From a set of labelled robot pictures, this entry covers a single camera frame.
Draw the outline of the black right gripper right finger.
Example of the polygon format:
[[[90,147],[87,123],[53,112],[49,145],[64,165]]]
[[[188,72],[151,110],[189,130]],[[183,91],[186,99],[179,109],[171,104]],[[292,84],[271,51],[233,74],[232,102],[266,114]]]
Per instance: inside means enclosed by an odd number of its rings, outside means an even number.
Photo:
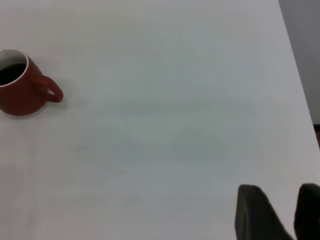
[[[320,187],[304,183],[298,193],[294,231],[298,240],[320,239]]]

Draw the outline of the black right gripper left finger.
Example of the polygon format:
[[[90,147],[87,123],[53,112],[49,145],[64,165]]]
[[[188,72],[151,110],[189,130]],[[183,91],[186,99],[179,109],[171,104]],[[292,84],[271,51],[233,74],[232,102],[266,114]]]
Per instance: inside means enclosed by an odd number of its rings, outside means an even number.
[[[235,212],[237,240],[291,240],[266,194],[256,185],[238,187]]]

